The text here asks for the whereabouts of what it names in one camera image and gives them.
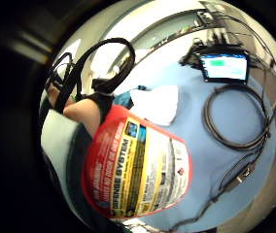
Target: black cable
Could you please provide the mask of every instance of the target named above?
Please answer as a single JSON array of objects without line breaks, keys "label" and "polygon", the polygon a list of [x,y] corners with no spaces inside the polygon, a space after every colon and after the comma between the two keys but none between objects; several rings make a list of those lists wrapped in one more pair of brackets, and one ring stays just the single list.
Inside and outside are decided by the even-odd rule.
[{"label": "black cable", "polygon": [[70,72],[66,82],[63,85],[63,88],[59,92],[59,95],[55,101],[54,109],[58,111],[59,113],[63,112],[65,103],[67,99],[69,98],[73,88],[75,85],[77,85],[77,97],[80,95],[80,98],[78,98],[78,101],[82,99],[82,95],[80,92],[81,85],[79,82],[81,81],[81,72],[83,70],[84,64],[86,60],[89,58],[89,56],[100,47],[109,44],[109,43],[118,43],[123,44],[127,46],[129,50],[129,58],[126,60],[126,63],[124,64],[123,69],[116,74],[113,78],[98,83],[96,86],[93,87],[95,92],[101,92],[105,94],[111,94],[122,82],[123,80],[128,76],[130,71],[132,70],[134,63],[135,63],[135,49],[134,47],[126,41],[124,38],[111,38],[104,41],[98,42],[96,45],[92,46],[90,49],[88,49],[76,62],[74,68]]},{"label": "black cable", "polygon": [[[264,123],[263,123],[262,129],[259,132],[259,134],[256,136],[256,138],[248,143],[241,144],[241,143],[235,143],[235,142],[229,141],[227,138],[225,138],[219,132],[215,123],[211,119],[210,108],[211,108],[211,104],[212,104],[213,100],[215,99],[215,97],[220,93],[223,93],[225,91],[232,90],[232,89],[246,91],[249,94],[251,94],[259,102],[262,112],[263,112]],[[268,116],[268,112],[265,108],[263,99],[261,99],[261,97],[253,89],[251,89],[250,87],[248,87],[246,85],[242,85],[242,84],[227,84],[220,88],[216,88],[215,91],[208,97],[208,99],[206,100],[206,102],[204,104],[203,119],[209,129],[209,132],[212,134],[212,136],[216,140],[218,140],[219,142],[224,144],[225,146],[227,146],[231,149],[234,149],[234,150],[253,150],[253,149],[257,148],[262,143],[262,141],[265,137],[265,134],[269,133],[269,125],[271,123],[271,120]]]},{"label": "black cable", "polygon": [[[266,45],[266,43],[262,40],[262,38],[257,34],[257,32],[255,30],[253,30],[250,26],[248,26],[246,23],[244,23],[243,21],[237,19],[237,18],[234,18],[234,17],[229,17],[225,14],[221,14],[220,17],[227,17],[227,18],[224,18],[224,19],[231,19],[231,20],[234,20],[236,22],[240,22],[242,25],[244,25],[246,28],[248,28],[252,33],[253,35],[255,35],[256,39],[259,41],[259,43],[261,44],[262,48],[272,57],[272,61],[270,66],[269,66],[269,70],[271,71],[273,66],[275,66],[275,69],[276,69],[276,62],[275,62],[275,58],[271,52],[271,50],[269,49],[269,47]],[[266,79],[266,66],[262,64],[262,62],[259,60],[259,58],[256,56],[258,62],[262,65],[263,68],[257,66],[256,68],[259,68],[263,71],[263,74],[264,74],[264,80],[263,80],[263,87],[262,87],[262,93],[261,93],[261,96],[259,96],[254,90],[250,89],[250,88],[243,88],[243,87],[236,87],[235,89],[247,89],[246,91],[248,93],[250,93],[252,96],[255,97],[255,99],[257,99],[260,103],[260,106],[261,106],[261,109],[262,109],[262,112],[263,112],[263,115],[264,115],[264,124],[263,124],[263,128],[261,130],[261,133],[252,141],[250,142],[248,145],[242,145],[242,144],[232,144],[231,142],[229,141],[226,141],[226,143],[231,147],[231,148],[235,148],[235,146],[238,146],[238,148],[240,150],[255,150],[255,151],[252,151],[250,153],[247,153],[246,155],[244,155],[241,159],[239,159],[239,161],[237,161],[233,166],[232,168],[224,175],[223,179],[221,180],[221,183],[220,183],[220,186],[219,186],[219,189],[218,189],[218,194],[211,198],[205,205],[204,207],[201,209],[200,213],[196,216],[196,217],[193,217],[193,218],[188,218],[188,219],[185,219],[185,220],[182,220],[182,221],[179,221],[177,222],[175,225],[173,225],[173,227],[171,228],[170,232],[173,232],[175,230],[177,230],[180,226],[182,225],[185,225],[185,224],[189,224],[189,223],[194,223],[194,222],[197,222],[203,215],[204,213],[208,210],[208,208],[215,202],[218,201],[219,197],[225,193],[226,191],[228,191],[228,187],[231,185],[231,183],[227,183],[227,184],[224,184],[224,181],[234,172],[234,170],[236,170],[236,168],[239,167],[239,165],[244,161],[246,160],[246,158],[249,158],[251,156],[255,156],[255,158],[252,159],[251,162],[247,163],[246,166],[244,166],[243,170],[245,168],[249,169],[249,168],[253,168],[255,169],[255,165],[258,161],[258,159],[260,158],[262,152],[263,152],[263,149],[265,147],[265,144],[266,144],[266,141],[267,139],[270,137],[270,133],[269,133],[269,126],[272,122],[272,120],[275,118],[276,116],[276,105],[275,105],[275,108],[273,110],[273,113],[271,115],[271,117],[268,116],[268,113],[267,113],[267,110],[265,109],[265,106],[264,106],[264,101],[263,101],[263,97],[264,97],[264,87],[265,87],[265,79]],[[208,98],[208,101],[207,103],[205,103],[205,107],[206,105],[210,105],[210,101],[215,98],[214,95],[217,95],[219,93],[219,91],[224,91],[226,88],[228,88],[228,85],[226,87],[223,87],[223,89],[218,89],[216,90],[212,96],[210,96],[210,98]]]}]

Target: barcode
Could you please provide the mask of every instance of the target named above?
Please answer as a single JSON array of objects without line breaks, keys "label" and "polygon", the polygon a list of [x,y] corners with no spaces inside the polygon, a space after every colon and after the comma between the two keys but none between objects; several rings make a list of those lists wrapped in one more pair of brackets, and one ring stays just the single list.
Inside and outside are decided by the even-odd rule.
[{"label": "barcode", "polygon": [[149,189],[149,183],[146,184],[146,188],[145,188],[145,191],[144,191],[144,198],[143,198],[144,202],[147,201],[148,189]]}]

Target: warning label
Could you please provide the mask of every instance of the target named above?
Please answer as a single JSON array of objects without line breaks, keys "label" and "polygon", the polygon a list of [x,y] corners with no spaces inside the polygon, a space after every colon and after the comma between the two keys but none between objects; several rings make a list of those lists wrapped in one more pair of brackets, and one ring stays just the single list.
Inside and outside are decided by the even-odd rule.
[{"label": "warning label", "polygon": [[142,216],[178,202],[190,183],[184,142],[127,117],[98,134],[86,160],[86,196],[108,217]]}]

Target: desk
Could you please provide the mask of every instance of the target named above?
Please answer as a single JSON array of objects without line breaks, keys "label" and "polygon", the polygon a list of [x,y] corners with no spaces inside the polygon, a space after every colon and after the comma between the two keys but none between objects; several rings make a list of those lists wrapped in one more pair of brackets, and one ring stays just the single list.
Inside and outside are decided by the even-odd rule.
[{"label": "desk", "polygon": [[[185,139],[193,163],[193,178],[184,199],[170,209],[139,218],[153,227],[168,230],[180,220],[195,217],[209,198],[217,194],[225,173],[246,152],[231,150],[221,145],[205,128],[202,119],[203,104],[214,88],[223,85],[222,83],[205,83],[200,71],[189,66],[182,67],[176,61],[166,61],[160,68],[149,71],[148,76],[141,79],[139,84],[149,88],[172,84],[179,87],[176,118],[165,129]],[[249,79],[249,86],[260,91],[260,85],[253,78]],[[262,119],[259,108],[256,108],[254,101],[245,93],[228,91],[219,95],[212,106],[212,115],[220,131],[232,141],[250,141],[260,131]],[[221,196],[219,202],[211,206],[198,222],[180,227],[181,232],[215,227],[236,216],[249,205],[262,188],[273,163],[275,135],[273,122],[271,138],[251,177]]]}]

